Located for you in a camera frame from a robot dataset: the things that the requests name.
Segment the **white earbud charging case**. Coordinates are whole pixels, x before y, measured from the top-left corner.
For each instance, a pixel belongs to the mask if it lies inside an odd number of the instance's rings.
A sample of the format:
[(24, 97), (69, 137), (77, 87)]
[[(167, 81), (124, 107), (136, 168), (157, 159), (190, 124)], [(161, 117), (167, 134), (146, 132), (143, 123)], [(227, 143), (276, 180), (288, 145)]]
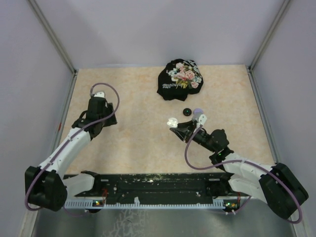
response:
[(167, 125), (171, 128), (177, 128), (178, 127), (178, 119), (176, 118), (169, 118), (167, 121)]

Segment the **black earbud charging case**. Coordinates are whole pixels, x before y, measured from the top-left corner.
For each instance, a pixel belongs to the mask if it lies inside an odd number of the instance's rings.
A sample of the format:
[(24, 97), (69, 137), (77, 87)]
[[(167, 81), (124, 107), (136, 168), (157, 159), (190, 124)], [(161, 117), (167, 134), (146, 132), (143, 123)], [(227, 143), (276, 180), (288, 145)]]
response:
[(183, 110), (183, 115), (184, 115), (184, 116), (188, 117), (188, 116), (190, 116), (191, 114), (192, 114), (192, 110), (191, 110), (190, 108), (185, 108), (185, 109)]

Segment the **purple earbud charging case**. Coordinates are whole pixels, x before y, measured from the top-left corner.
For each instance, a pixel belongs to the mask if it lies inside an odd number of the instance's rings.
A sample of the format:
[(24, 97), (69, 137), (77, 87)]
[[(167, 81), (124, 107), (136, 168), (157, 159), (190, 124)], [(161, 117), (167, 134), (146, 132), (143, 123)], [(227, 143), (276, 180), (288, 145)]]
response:
[(195, 114), (198, 114), (198, 113), (203, 114), (203, 110), (201, 108), (194, 109), (193, 114), (195, 115)]

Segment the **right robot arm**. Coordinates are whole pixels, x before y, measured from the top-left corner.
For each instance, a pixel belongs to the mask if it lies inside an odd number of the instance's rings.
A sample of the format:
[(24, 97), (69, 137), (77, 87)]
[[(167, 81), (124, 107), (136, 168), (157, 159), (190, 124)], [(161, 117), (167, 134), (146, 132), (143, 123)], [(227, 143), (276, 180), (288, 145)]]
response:
[(243, 158), (228, 147), (223, 129), (208, 134), (197, 121), (179, 123), (175, 118), (170, 118), (167, 125), (187, 145), (194, 141), (212, 152), (209, 157), (212, 167), (231, 175), (220, 184), (224, 194), (240, 192), (252, 196), (267, 204), (282, 219), (302, 211), (301, 205), (309, 195), (285, 164), (269, 166)]

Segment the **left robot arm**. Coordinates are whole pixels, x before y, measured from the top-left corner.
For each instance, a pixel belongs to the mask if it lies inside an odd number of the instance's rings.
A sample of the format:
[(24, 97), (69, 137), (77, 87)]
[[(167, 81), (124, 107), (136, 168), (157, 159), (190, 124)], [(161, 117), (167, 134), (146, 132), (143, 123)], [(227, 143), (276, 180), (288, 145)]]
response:
[(91, 95), (88, 108), (73, 123), (71, 130), (57, 149), (37, 167), (25, 171), (25, 207), (29, 211), (41, 208), (60, 210), (68, 198), (83, 192), (92, 196), (103, 190), (99, 174), (82, 171), (71, 178), (64, 178), (71, 163), (96, 138), (104, 127), (117, 123), (117, 108), (108, 103), (104, 92)]

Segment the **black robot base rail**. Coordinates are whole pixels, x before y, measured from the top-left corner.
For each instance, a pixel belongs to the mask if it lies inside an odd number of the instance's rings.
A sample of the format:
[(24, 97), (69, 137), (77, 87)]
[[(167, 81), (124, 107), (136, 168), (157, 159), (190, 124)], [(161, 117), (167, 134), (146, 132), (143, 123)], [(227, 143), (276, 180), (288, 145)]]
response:
[(170, 173), (170, 174), (101, 174), (91, 191), (80, 198), (102, 197), (107, 204), (212, 204), (218, 197), (244, 196), (228, 184), (230, 174)]

